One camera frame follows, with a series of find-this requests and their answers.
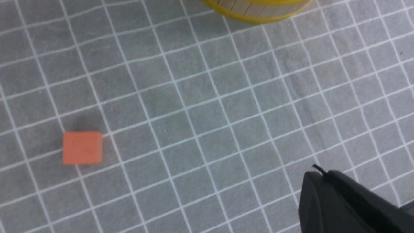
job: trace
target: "orange foam block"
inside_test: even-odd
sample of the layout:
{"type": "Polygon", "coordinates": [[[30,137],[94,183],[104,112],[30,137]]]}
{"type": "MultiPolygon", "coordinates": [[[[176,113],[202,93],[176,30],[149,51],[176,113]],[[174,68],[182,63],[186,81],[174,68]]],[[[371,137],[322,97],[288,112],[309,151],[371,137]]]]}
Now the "orange foam block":
{"type": "Polygon", "coordinates": [[[102,162],[100,132],[65,132],[63,134],[63,164],[97,164],[102,162]]]}

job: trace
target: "yellow rim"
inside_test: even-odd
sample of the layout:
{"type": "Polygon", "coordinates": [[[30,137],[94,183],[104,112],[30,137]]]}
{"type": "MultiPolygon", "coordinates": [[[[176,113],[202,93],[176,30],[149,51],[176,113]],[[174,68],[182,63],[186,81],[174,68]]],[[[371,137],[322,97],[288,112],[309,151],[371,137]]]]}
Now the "yellow rim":
{"type": "Polygon", "coordinates": [[[312,3],[312,0],[309,0],[309,2],[306,3],[306,5],[304,5],[301,9],[288,13],[286,15],[272,17],[272,18],[256,18],[256,17],[245,16],[245,15],[241,15],[241,14],[237,14],[232,11],[229,11],[228,9],[213,2],[213,0],[203,0],[203,1],[206,5],[208,5],[209,7],[211,7],[212,9],[214,9],[220,14],[226,15],[227,17],[232,18],[232,19],[254,23],[254,24],[265,24],[265,23],[271,23],[275,21],[284,20],[286,18],[291,17],[292,15],[296,15],[297,13],[299,13],[300,11],[302,11],[303,9],[305,9],[307,6],[309,6],[312,3]]]}
{"type": "Polygon", "coordinates": [[[280,5],[293,5],[301,2],[305,2],[306,0],[247,0],[251,3],[258,3],[268,6],[280,6],[280,5]]]}

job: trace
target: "yellow band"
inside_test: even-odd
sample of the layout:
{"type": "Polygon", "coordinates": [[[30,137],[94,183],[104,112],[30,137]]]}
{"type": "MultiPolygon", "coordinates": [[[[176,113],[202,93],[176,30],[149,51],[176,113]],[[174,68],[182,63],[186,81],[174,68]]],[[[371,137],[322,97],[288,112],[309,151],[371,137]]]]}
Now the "yellow band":
{"type": "Polygon", "coordinates": [[[293,5],[301,2],[305,2],[306,0],[246,0],[251,3],[258,3],[268,6],[280,6],[280,5],[293,5]]]}
{"type": "Polygon", "coordinates": [[[312,0],[308,0],[309,2],[306,3],[301,9],[288,13],[283,16],[272,17],[272,18],[257,18],[257,17],[245,16],[245,15],[241,15],[241,14],[229,11],[228,9],[218,5],[213,0],[203,0],[203,1],[206,5],[208,5],[210,8],[214,9],[220,14],[226,15],[227,17],[232,18],[232,19],[254,23],[254,24],[265,24],[265,23],[271,23],[275,21],[284,20],[286,18],[291,17],[292,15],[296,15],[297,13],[299,13],[300,11],[302,11],[303,9],[305,9],[307,6],[309,6],[312,3],[312,0]]]}

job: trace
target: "orange cube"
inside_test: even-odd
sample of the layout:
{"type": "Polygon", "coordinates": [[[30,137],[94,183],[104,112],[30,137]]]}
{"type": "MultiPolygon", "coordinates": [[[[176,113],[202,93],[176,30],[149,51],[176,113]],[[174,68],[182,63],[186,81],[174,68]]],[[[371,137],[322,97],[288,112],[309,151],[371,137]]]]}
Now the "orange cube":
{"type": "Polygon", "coordinates": [[[102,133],[65,132],[63,164],[97,164],[102,162],[102,133]]]}

